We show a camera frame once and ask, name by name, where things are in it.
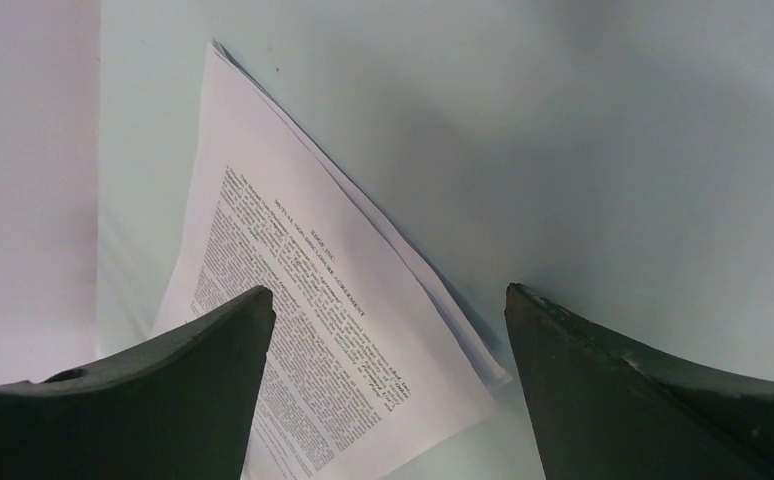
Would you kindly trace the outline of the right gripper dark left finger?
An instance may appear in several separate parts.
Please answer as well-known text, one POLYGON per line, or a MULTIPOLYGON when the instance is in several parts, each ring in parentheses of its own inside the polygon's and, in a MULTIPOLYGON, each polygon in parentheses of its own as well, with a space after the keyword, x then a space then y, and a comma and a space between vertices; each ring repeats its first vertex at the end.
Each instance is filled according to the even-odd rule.
POLYGON ((237 479, 276 316, 269 289, 110 357, 0 385, 0 479, 237 479))

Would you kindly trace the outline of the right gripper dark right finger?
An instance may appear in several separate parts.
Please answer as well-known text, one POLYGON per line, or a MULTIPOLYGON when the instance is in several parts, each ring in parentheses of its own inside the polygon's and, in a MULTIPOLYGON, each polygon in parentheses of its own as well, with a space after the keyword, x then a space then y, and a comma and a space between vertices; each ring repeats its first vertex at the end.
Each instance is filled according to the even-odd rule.
POLYGON ((774 381, 665 353, 513 283, 505 321, 549 479, 774 479, 774 381))

